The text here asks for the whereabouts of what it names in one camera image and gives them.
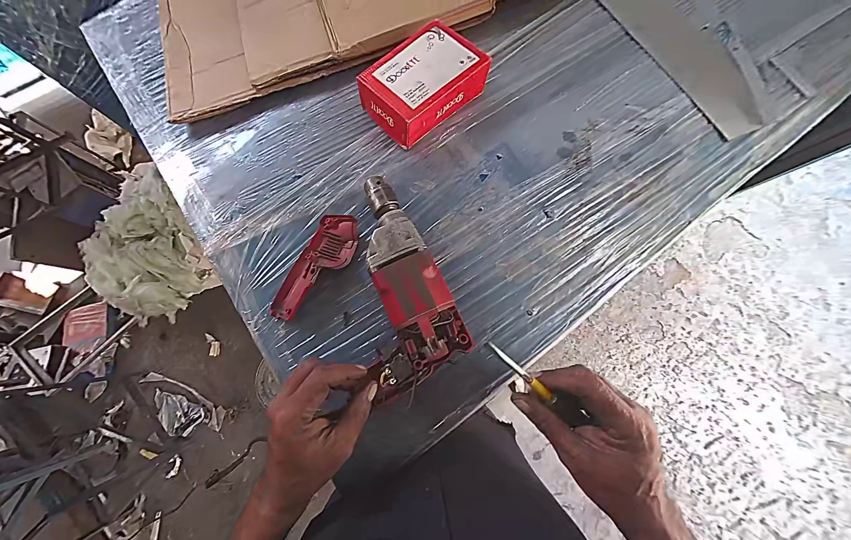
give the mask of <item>concrete floor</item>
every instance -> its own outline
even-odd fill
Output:
[[[851,538],[851,150],[720,203],[535,367],[652,411],[699,538]],[[591,540],[620,538],[508,402]]]

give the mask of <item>dark trousers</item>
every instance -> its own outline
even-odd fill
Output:
[[[305,540],[583,540],[487,411],[386,481],[336,493]]]

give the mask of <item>cardboard sheet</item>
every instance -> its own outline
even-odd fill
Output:
[[[431,19],[465,28],[495,0],[160,0],[169,120],[192,122],[357,66]]]
[[[232,0],[159,0],[158,16],[171,121],[214,115],[254,97]]]

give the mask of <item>metal drill chuck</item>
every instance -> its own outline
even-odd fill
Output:
[[[395,197],[395,190],[380,176],[373,176],[365,181],[364,189],[366,198],[369,199],[369,206],[375,219],[378,219],[391,211],[397,211],[398,198]]]

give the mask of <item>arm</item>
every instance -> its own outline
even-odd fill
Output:
[[[583,366],[543,372],[539,380],[578,396],[598,425],[572,429],[528,394],[514,393],[515,406],[622,534],[629,540],[693,540],[682,510],[665,493],[659,436],[648,411]]]
[[[351,456],[369,418],[378,386],[362,385],[358,365],[321,365],[311,358],[289,377],[269,405],[272,428],[265,471],[251,492],[230,540],[280,540],[298,521],[312,495]],[[337,423],[315,418],[332,388],[352,390]]]

